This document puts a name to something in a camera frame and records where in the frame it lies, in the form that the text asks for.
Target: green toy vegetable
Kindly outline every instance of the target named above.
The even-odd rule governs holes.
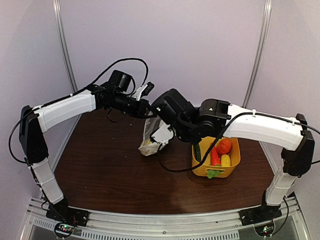
[[[201,150],[200,150],[199,143],[197,143],[193,147],[194,147],[195,160],[197,160],[200,163],[201,162]]]
[[[208,172],[206,173],[206,176],[208,179],[212,179],[214,177],[219,176],[220,171],[219,170],[208,170]]]

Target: yellow plastic container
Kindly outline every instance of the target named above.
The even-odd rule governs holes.
[[[215,140],[214,137],[205,137],[202,139],[201,142],[199,142],[199,147],[201,151],[201,159],[203,159],[206,151],[210,147],[211,143]],[[212,166],[211,163],[211,157],[210,154],[206,158],[203,165],[200,167],[192,170],[193,173],[197,176],[206,177],[208,170],[219,170],[220,174],[216,176],[216,178],[226,178],[228,177],[236,168],[236,166],[240,163],[240,149],[239,149],[239,143],[237,138],[228,138],[232,142],[232,148],[229,152],[230,160],[231,160],[231,166]],[[192,166],[197,165],[199,162],[196,160],[195,157],[195,150],[194,147],[192,147]]]

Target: black cable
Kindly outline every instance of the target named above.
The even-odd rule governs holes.
[[[49,209],[44,209],[44,205],[48,202],[48,200],[45,200],[42,204],[41,204],[41,208],[42,210],[48,211]]]
[[[279,229],[277,231],[273,232],[271,236],[274,236],[275,234],[277,234],[284,227],[284,225],[287,222],[287,219],[289,217],[289,205],[288,205],[288,203],[287,203],[285,198],[283,198],[283,200],[284,200],[284,203],[286,205],[286,216],[285,216],[285,219],[284,219],[282,225],[279,227]]]
[[[162,163],[162,161],[161,161],[160,158],[159,158],[159,153],[158,153],[158,154],[157,154],[157,155],[158,155],[157,158],[158,158],[159,164],[160,164],[161,167],[163,167],[165,170],[167,170],[168,172],[172,172],[172,173],[182,173],[182,172],[187,172],[187,171],[192,171],[192,170],[194,170],[194,169],[197,169],[198,167],[202,166],[202,165],[205,163],[205,161],[206,161],[209,153],[211,152],[211,150],[214,148],[214,146],[216,145],[216,143],[218,142],[218,140],[223,137],[225,131],[228,129],[228,127],[230,127],[230,125],[234,122],[234,120],[236,120],[237,118],[239,118],[239,117],[241,117],[241,116],[245,116],[245,115],[253,115],[253,113],[252,113],[252,112],[242,112],[242,113],[239,113],[238,115],[234,116],[234,117],[227,123],[227,125],[225,125],[224,128],[218,133],[218,135],[216,136],[216,138],[215,138],[215,140],[213,141],[213,143],[211,144],[211,146],[209,146],[208,149],[207,149],[207,151],[205,152],[205,154],[204,154],[201,162],[199,162],[197,165],[192,166],[192,167],[188,167],[188,168],[185,168],[185,169],[177,169],[177,170],[176,170],[176,169],[169,169],[169,168],[167,168],[167,167]],[[264,117],[273,118],[273,119],[278,119],[278,120],[281,120],[281,121],[285,121],[285,122],[287,122],[287,123],[292,123],[292,122],[293,122],[293,121],[291,121],[291,120],[288,120],[288,119],[283,118],[283,117],[280,117],[280,116],[274,116],[274,115],[270,115],[270,114],[262,113],[262,112],[256,112],[255,115],[257,115],[257,116],[264,116]],[[312,126],[309,126],[309,125],[306,125],[306,124],[303,124],[303,123],[300,123],[300,122],[293,122],[293,123],[296,124],[296,125],[300,125],[300,126],[304,126],[304,127],[306,127],[306,128],[309,128],[309,129],[315,131],[316,133],[318,133],[318,134],[320,135],[320,131],[317,130],[316,128],[312,127]]]
[[[134,80],[134,78],[132,78],[132,83],[133,83],[133,89],[130,93],[124,94],[126,96],[130,96],[132,95],[135,91],[136,91],[136,81]]]
[[[30,112],[28,112],[23,118],[21,118],[17,123],[16,125],[14,125],[13,129],[11,130],[10,132],[10,135],[9,135],[9,139],[8,139],[8,147],[9,147],[9,152],[11,154],[11,156],[13,157],[14,160],[16,160],[17,162],[21,163],[21,164],[27,164],[26,161],[21,161],[19,160],[18,158],[16,158],[16,156],[14,155],[14,153],[12,152],[12,148],[11,148],[11,139],[12,139],[12,136],[14,134],[14,131],[16,130],[16,128],[19,126],[19,124],[25,120],[30,114],[32,114],[34,111],[38,110],[39,108],[35,108],[35,109],[32,109]]]
[[[318,164],[318,163],[320,163],[320,160],[314,161],[314,162],[312,162],[311,164]]]
[[[111,111],[112,111],[112,109],[109,108],[109,111],[108,111],[108,113],[106,114],[106,118],[109,120],[110,123],[113,123],[113,124],[119,123],[121,120],[123,120],[123,119],[126,117],[126,114],[124,114],[124,116],[123,116],[121,119],[119,119],[118,121],[112,120],[112,119],[110,118],[110,113],[111,113]]]
[[[146,82],[146,80],[147,80],[148,73],[149,73],[149,68],[148,68],[147,63],[146,63],[143,59],[141,59],[141,58],[128,57],[128,58],[119,59],[119,60],[115,61],[114,63],[112,63],[112,64],[111,64],[110,66],[108,66],[105,70],[103,70],[103,71],[95,78],[95,80],[93,80],[88,86],[92,86],[93,84],[95,84],[95,83],[99,80],[99,78],[101,78],[101,76],[102,76],[103,74],[105,74],[109,69],[111,69],[111,68],[112,68],[114,65],[116,65],[117,63],[124,62],[124,61],[131,61],[131,60],[133,60],[133,61],[139,61],[139,62],[142,62],[142,63],[144,64],[144,66],[145,66],[145,76],[144,76],[144,80],[143,80],[143,82],[142,82],[142,84],[141,84],[141,85],[144,85],[145,82]]]
[[[63,96],[63,97],[61,97],[61,98],[59,98],[59,99],[56,99],[56,100],[47,102],[47,103],[45,103],[44,105],[42,105],[42,107],[46,107],[46,106],[49,106],[49,105],[51,105],[51,104],[55,104],[55,103],[57,103],[57,102],[59,102],[59,101],[68,99],[68,98],[70,98],[70,97],[72,97],[72,96],[75,96],[75,95],[77,95],[77,94],[82,93],[84,90],[88,89],[88,88],[91,87],[93,84],[95,84],[95,83],[99,80],[99,78],[101,78],[101,76],[102,76],[103,74],[105,74],[109,69],[111,69],[114,65],[116,65],[117,63],[120,63],[120,62],[131,61],[131,60],[132,60],[132,61],[139,61],[139,62],[142,62],[142,63],[144,64],[144,66],[145,66],[145,75],[144,75],[143,82],[142,82],[142,84],[141,84],[141,85],[144,85],[144,84],[146,83],[146,80],[147,80],[147,77],[148,77],[148,73],[149,73],[149,67],[148,67],[147,63],[146,63],[143,59],[137,58],[137,57],[122,58],[122,59],[119,59],[119,60],[115,61],[115,62],[112,63],[111,65],[109,65],[105,70],[103,70],[103,71],[95,78],[95,80],[93,80],[93,81],[92,81],[91,83],[89,83],[87,86],[81,88],[80,90],[74,92],[74,93],[71,94],[71,95]]]
[[[178,114],[177,115],[177,120],[178,120],[178,122],[179,123],[181,123],[181,124],[183,124],[183,125],[185,125],[185,126],[187,126],[188,128],[195,128],[197,125],[195,125],[195,124],[192,124],[191,122],[187,122],[187,121],[185,121],[185,120],[182,120],[181,119],[181,114],[182,114],[183,112],[181,112],[180,114]]]

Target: red toy pepper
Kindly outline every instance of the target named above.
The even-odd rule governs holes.
[[[211,157],[211,165],[212,166],[217,166],[217,165],[221,166],[221,160],[220,160],[220,157],[218,155],[218,152],[217,152],[215,146],[212,148],[212,150],[210,152],[210,157]]]

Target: purple wall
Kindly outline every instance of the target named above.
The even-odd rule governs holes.
[[[257,83],[249,108],[275,115],[302,113],[320,129],[320,1],[272,2],[272,16]],[[314,161],[320,159],[320,136]],[[268,145],[274,161],[281,149]],[[320,236],[320,164],[298,179],[297,194],[312,239]]]
[[[117,59],[143,58],[153,101],[177,88],[199,105],[207,98],[242,105],[253,68],[264,1],[61,1],[77,85],[83,87]],[[139,62],[116,66],[142,82]],[[109,79],[110,74],[100,83]]]
[[[18,238],[31,197],[40,195],[27,166],[15,162],[8,137],[25,105],[40,105],[71,92],[52,1],[1,1],[0,7],[0,239]],[[74,120],[45,134],[51,164]],[[23,159],[18,134],[14,153]]]

